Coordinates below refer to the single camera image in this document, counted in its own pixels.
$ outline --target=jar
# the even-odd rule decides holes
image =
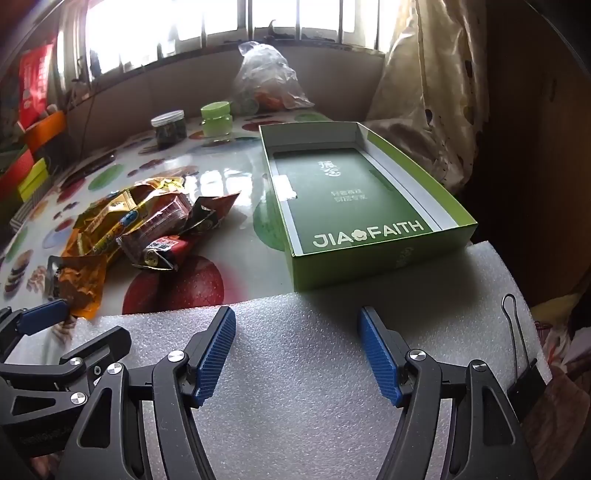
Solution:
[[[232,132],[230,102],[210,103],[201,108],[204,137],[225,137]]]
[[[184,110],[175,110],[156,116],[151,120],[151,123],[156,134],[156,143],[160,148],[170,147],[183,138],[187,138]]]

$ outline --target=clear plastic bag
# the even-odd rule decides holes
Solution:
[[[312,107],[297,81],[295,70],[271,45],[241,44],[244,57],[233,86],[232,109],[237,115]]]

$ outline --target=curtain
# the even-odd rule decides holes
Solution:
[[[488,120],[485,0],[400,0],[366,119],[452,193]]]

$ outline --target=flower logo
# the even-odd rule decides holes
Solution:
[[[367,240],[368,238],[368,234],[365,233],[363,230],[355,230],[353,231],[351,236],[358,242],[360,242],[361,240]]]

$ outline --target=green box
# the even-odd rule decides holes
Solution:
[[[260,127],[296,290],[375,275],[466,245],[476,221],[361,124]]]

